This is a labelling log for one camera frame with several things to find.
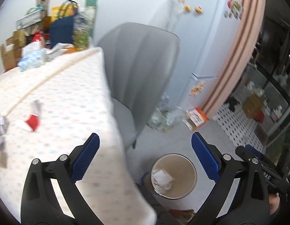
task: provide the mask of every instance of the tablecloth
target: tablecloth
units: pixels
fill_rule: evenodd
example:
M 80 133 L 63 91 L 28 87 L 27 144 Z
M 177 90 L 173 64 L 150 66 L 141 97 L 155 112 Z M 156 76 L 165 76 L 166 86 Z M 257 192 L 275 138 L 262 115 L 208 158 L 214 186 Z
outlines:
M 32 133 L 16 122 L 28 117 L 36 99 L 42 104 L 42 116 Z M 31 161 L 54 161 L 70 154 L 94 132 L 100 137 L 100 148 L 84 178 L 76 182 L 87 204 L 105 225 L 155 224 L 155 211 L 126 168 L 101 48 L 63 55 L 23 73 L 15 68 L 3 74 L 0 114 L 10 122 L 5 144 L 8 168 L 0 168 L 0 197 L 17 220 Z M 52 183 L 64 213 L 71 215 L 57 182 Z

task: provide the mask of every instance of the bag handle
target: bag handle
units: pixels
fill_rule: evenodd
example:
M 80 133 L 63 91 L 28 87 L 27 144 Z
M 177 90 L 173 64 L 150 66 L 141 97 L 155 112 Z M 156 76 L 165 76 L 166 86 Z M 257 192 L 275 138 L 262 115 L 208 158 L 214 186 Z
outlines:
M 77 6 L 78 6 L 78 3 L 77 2 L 75 2 L 75 1 L 73 1 L 73 0 L 66 0 L 65 2 L 63 2 L 62 3 L 62 5 L 60 6 L 60 8 L 59 8 L 59 12 L 58 12 L 58 14 L 57 14 L 57 18 L 59 19 L 59 15 L 60 15 L 60 13 L 61 13 L 61 10 L 63 9 L 63 7 L 67 4 L 67 6 L 66 6 L 66 9 L 64 9 L 64 14 L 62 15 L 62 17 L 64 17 L 65 16 L 65 14 L 66 14 L 66 11 L 68 10 L 68 7 L 70 6 L 70 4 L 72 4 L 72 3 L 75 3 Z

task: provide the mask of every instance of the navy blue bag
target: navy blue bag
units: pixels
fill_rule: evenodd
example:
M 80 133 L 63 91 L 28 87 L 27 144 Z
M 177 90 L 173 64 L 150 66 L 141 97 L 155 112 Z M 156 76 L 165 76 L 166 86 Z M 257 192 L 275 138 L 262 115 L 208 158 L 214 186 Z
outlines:
M 60 17 L 60 12 L 62 8 L 70 2 L 66 9 L 64 9 L 64 14 Z M 63 17 L 70 6 L 71 3 L 76 3 L 72 0 L 65 1 L 61 6 L 58 12 L 58 19 L 54 21 L 49 27 L 49 38 L 50 38 L 50 46 L 53 48 L 57 43 L 69 43 L 73 44 L 73 23 L 74 23 L 74 16 L 77 14 L 77 10 L 74 11 L 73 16 Z

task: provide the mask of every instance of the trash can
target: trash can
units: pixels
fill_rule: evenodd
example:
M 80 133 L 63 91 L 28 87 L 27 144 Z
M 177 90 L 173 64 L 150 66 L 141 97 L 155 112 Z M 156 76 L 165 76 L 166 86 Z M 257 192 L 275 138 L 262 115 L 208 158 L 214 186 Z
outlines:
M 155 180 L 155 174 L 165 171 L 172 177 L 168 190 L 162 188 Z M 193 163 L 180 154 L 167 154 L 160 157 L 153 165 L 151 172 L 142 178 L 144 186 L 151 192 L 156 192 L 167 199 L 180 199 L 187 196 L 195 187 L 197 173 Z

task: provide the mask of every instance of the pink curtain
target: pink curtain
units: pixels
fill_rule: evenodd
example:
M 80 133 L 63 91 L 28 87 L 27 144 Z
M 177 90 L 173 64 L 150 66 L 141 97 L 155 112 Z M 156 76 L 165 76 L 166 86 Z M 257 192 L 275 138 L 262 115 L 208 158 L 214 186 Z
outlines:
M 264 17 L 266 0 L 240 0 L 244 12 L 233 46 L 215 88 L 202 106 L 211 118 L 230 95 L 250 59 Z

